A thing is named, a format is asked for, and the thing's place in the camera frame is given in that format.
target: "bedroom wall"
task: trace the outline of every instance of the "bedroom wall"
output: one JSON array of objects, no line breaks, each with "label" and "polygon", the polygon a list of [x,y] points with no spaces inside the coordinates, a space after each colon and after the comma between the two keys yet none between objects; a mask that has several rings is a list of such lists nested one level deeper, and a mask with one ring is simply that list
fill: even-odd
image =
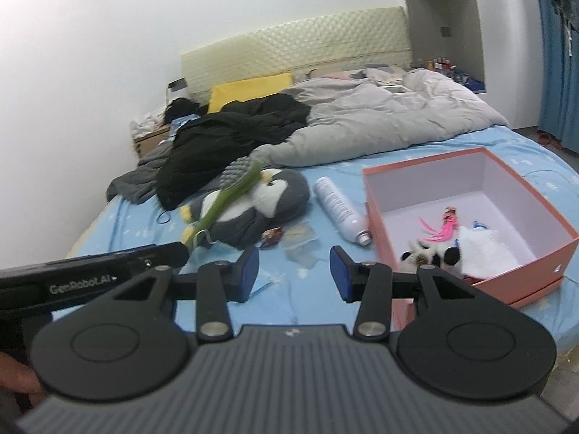
[{"label": "bedroom wall", "polygon": [[412,54],[415,59],[432,60],[451,55],[451,40],[441,35],[450,26],[448,0],[406,0]]},{"label": "bedroom wall", "polygon": [[538,0],[477,1],[487,91],[480,97],[504,115],[511,128],[535,126],[543,83]]},{"label": "bedroom wall", "polygon": [[481,22],[477,0],[450,0],[450,26],[453,37],[453,64],[477,80],[484,80],[485,60],[482,50]]},{"label": "bedroom wall", "polygon": [[128,122],[179,54],[286,21],[404,0],[0,0],[0,267],[62,258],[133,168]]}]

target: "nightstand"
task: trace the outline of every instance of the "nightstand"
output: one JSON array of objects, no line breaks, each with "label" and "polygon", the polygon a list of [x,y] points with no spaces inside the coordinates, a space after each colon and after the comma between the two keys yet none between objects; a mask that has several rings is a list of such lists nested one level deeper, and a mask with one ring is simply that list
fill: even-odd
[{"label": "nightstand", "polygon": [[167,137],[169,137],[169,124],[160,127],[144,137],[133,140],[135,151],[139,155],[139,158],[142,158],[144,155],[149,153],[159,144],[159,142],[166,140]]}]

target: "open gift box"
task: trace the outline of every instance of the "open gift box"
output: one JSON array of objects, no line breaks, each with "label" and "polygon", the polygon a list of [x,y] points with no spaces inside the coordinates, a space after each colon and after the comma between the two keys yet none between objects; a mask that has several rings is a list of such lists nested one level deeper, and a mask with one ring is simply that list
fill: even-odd
[{"label": "open gift box", "polygon": [[[577,231],[525,179],[485,148],[411,159],[363,170],[368,220],[378,261],[400,270],[409,243],[425,238],[446,207],[460,224],[499,232],[519,267],[475,284],[516,308],[555,290],[579,240]],[[393,324],[413,318],[412,301],[393,302]]]}]

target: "penguin plush toy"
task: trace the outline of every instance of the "penguin plush toy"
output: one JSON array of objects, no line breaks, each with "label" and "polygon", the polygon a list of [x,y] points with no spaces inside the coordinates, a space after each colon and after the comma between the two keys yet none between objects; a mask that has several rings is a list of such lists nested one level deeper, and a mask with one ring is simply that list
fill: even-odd
[{"label": "penguin plush toy", "polygon": [[[263,232],[279,227],[300,216],[310,198],[306,178],[293,169],[268,168],[262,178],[246,194],[234,201],[209,228],[208,236],[199,235],[198,243],[207,245],[221,241],[239,249],[260,241]],[[187,223],[200,220],[211,208],[219,191],[194,199],[179,212]]]},{"label": "penguin plush toy", "polygon": [[460,273],[460,250],[455,243],[430,243],[424,240],[410,242],[410,251],[400,258],[400,271],[415,274],[416,268],[423,264],[433,264],[451,274]]}]

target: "bottle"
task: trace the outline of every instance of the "bottle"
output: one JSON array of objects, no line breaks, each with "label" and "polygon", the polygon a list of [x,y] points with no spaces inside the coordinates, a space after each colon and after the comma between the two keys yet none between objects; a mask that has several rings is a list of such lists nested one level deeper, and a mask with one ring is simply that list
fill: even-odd
[{"label": "bottle", "polygon": [[372,242],[366,217],[354,208],[330,178],[319,178],[314,185],[314,192],[346,240],[362,246]]}]

